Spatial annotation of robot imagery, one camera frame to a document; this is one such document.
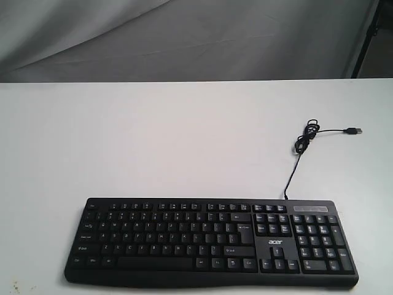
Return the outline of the black acer keyboard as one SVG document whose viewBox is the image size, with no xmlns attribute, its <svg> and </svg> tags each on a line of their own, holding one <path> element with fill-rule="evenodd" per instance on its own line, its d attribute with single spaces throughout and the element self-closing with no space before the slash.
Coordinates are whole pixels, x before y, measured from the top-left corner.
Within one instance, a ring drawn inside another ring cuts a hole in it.
<svg viewBox="0 0 393 295">
<path fill-rule="evenodd" d="M 328 200 L 90 198 L 64 275 L 133 288 L 359 281 Z"/>
</svg>

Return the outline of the grey backdrop cloth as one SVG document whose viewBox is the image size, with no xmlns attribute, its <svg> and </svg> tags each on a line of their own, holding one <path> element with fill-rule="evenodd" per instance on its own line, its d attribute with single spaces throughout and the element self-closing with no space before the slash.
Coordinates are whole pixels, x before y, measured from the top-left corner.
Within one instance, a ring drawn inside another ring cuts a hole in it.
<svg viewBox="0 0 393 295">
<path fill-rule="evenodd" d="M 376 1 L 2 1 L 2 82 L 341 79 Z"/>
</svg>

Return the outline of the black stand pole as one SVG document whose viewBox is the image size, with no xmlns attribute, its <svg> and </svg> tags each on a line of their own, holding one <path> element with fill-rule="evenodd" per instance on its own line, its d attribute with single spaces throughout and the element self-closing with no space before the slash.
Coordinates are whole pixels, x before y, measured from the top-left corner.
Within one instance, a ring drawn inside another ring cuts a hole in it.
<svg viewBox="0 0 393 295">
<path fill-rule="evenodd" d="M 392 77 L 392 1 L 378 1 L 351 77 Z"/>
</svg>

